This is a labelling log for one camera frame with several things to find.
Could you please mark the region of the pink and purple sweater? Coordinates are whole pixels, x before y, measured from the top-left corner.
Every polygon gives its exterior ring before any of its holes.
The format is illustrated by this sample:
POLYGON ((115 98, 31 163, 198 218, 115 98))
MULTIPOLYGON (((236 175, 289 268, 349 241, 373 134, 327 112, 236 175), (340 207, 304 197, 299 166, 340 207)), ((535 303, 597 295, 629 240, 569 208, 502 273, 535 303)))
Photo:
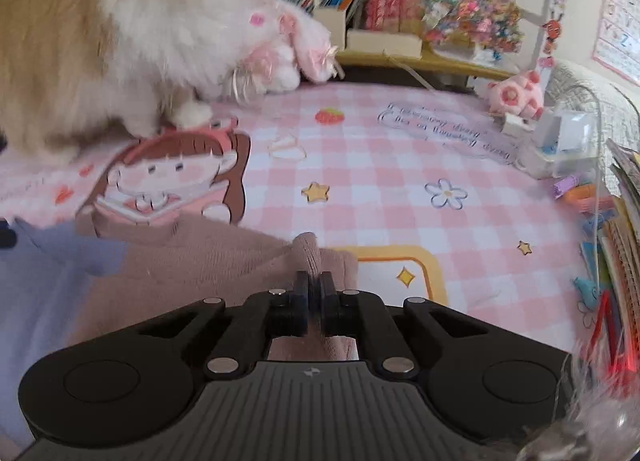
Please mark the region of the pink and purple sweater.
POLYGON ((356 257, 320 247, 312 233, 285 241, 201 215, 160 226, 89 213, 48 228, 3 226, 2 455, 32 442, 17 390, 40 358, 206 297, 238 306, 260 291, 291 289, 300 271, 327 271, 340 290, 357 285, 356 257))

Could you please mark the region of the pink checkered cartoon bedsheet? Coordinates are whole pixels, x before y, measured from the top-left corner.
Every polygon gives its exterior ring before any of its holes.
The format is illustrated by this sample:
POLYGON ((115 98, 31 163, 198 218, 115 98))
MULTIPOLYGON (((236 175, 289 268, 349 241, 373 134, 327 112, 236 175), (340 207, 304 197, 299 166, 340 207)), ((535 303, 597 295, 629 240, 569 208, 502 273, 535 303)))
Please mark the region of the pink checkered cartoon bedsheet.
POLYGON ((162 224, 186 211, 327 247, 423 247, 448 303, 569 349, 589 337, 597 303, 586 225, 552 184, 434 137, 411 116, 484 122, 470 97, 330 84, 250 108, 221 106, 207 129, 92 144, 46 169, 1 155, 1 214, 50 226, 82 208, 162 224))

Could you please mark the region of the white plastic box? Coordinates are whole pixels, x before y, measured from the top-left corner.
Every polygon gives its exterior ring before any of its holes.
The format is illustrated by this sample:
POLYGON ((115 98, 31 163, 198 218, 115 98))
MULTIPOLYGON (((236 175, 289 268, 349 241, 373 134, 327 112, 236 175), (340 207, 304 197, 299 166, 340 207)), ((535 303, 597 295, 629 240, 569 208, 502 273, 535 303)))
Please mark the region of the white plastic box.
POLYGON ((590 173, 596 168, 592 141, 596 116, 573 110, 544 111, 518 148, 515 166, 536 180, 590 173))

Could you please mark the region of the white pink plush bunny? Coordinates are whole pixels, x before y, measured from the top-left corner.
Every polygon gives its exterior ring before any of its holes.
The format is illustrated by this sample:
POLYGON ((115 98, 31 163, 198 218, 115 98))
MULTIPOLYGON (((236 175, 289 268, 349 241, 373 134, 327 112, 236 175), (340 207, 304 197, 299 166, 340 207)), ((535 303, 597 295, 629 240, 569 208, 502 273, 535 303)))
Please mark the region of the white pink plush bunny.
POLYGON ((331 32, 285 0, 260 0, 241 39, 240 61, 226 88, 238 103, 269 93, 288 93, 300 81, 326 83, 343 77, 331 32))

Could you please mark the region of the small pink plush toy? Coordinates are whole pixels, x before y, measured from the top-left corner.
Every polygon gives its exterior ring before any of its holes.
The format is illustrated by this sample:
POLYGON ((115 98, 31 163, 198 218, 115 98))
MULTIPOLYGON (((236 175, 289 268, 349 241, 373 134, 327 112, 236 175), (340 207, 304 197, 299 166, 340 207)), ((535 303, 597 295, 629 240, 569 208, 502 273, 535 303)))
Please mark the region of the small pink plush toy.
POLYGON ((524 120, 538 120, 544 112, 540 74, 528 70, 501 82, 490 82, 487 100, 489 113, 494 117, 512 114, 524 120))

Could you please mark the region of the orange and white cat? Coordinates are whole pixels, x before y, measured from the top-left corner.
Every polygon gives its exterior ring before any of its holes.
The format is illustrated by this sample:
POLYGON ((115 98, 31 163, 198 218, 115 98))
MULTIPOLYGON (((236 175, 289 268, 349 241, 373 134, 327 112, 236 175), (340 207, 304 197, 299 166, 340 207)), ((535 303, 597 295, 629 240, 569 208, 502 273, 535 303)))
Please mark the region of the orange and white cat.
POLYGON ((259 1, 1 0, 2 137, 65 166, 112 122, 139 138, 207 123, 259 1))

